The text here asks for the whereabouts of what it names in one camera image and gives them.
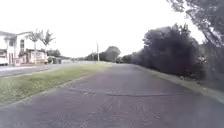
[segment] utility pole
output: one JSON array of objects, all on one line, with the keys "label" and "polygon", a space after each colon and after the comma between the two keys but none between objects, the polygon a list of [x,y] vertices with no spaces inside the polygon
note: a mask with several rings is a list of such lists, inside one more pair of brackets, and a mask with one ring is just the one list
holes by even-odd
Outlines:
[{"label": "utility pole", "polygon": [[97,42],[96,42],[96,45],[97,45],[97,61],[100,61],[100,57],[99,57],[99,45],[98,45]]}]

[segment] window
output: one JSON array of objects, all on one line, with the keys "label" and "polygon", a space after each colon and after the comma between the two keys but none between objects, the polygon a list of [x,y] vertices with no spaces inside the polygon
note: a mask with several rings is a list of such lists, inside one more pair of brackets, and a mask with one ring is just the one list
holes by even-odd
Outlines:
[{"label": "window", "polygon": [[13,44],[14,44],[14,40],[13,39],[10,39],[9,40],[9,46],[13,46]]},{"label": "window", "polygon": [[0,56],[4,56],[4,52],[0,52]]},{"label": "window", "polygon": [[20,50],[24,51],[24,40],[20,40]]}]

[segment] overcast sky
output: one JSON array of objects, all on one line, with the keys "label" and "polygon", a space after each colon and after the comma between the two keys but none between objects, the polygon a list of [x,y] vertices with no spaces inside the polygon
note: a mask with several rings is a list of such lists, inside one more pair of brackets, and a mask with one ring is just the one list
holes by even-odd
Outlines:
[{"label": "overcast sky", "polygon": [[148,30],[176,22],[187,22],[192,36],[203,39],[166,0],[0,0],[0,17],[0,31],[49,29],[56,37],[50,47],[70,57],[96,51],[96,41],[100,51],[117,46],[129,54],[143,47]]}]

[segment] palm tree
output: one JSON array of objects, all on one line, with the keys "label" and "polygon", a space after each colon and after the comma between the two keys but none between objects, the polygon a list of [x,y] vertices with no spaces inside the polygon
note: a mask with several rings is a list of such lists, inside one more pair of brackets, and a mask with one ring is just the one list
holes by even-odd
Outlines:
[{"label": "palm tree", "polygon": [[43,31],[41,32],[40,40],[45,45],[45,51],[46,51],[47,45],[49,45],[49,43],[55,39],[55,38],[52,38],[52,35],[53,34],[52,33],[50,34],[49,30],[47,30],[45,35],[43,34]]},{"label": "palm tree", "polygon": [[37,48],[36,48],[36,42],[41,38],[41,32],[31,32],[29,35],[26,36],[26,38],[30,39],[34,42],[34,63],[36,64],[36,57],[37,57]]}]

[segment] house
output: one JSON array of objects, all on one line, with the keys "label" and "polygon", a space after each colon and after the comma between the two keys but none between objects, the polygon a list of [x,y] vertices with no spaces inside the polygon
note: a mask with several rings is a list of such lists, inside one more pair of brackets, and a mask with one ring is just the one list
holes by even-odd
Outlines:
[{"label": "house", "polygon": [[[26,49],[23,52],[20,52],[19,55],[20,63],[34,63],[35,62],[35,50],[34,49]],[[44,63],[47,61],[47,54],[45,50],[36,50],[36,62]]]},{"label": "house", "polygon": [[[29,33],[31,32],[14,34],[0,31],[0,56],[5,58],[9,65],[34,63],[34,45],[26,38]],[[36,55],[37,62],[42,62],[47,57],[43,50],[37,50]]]}]

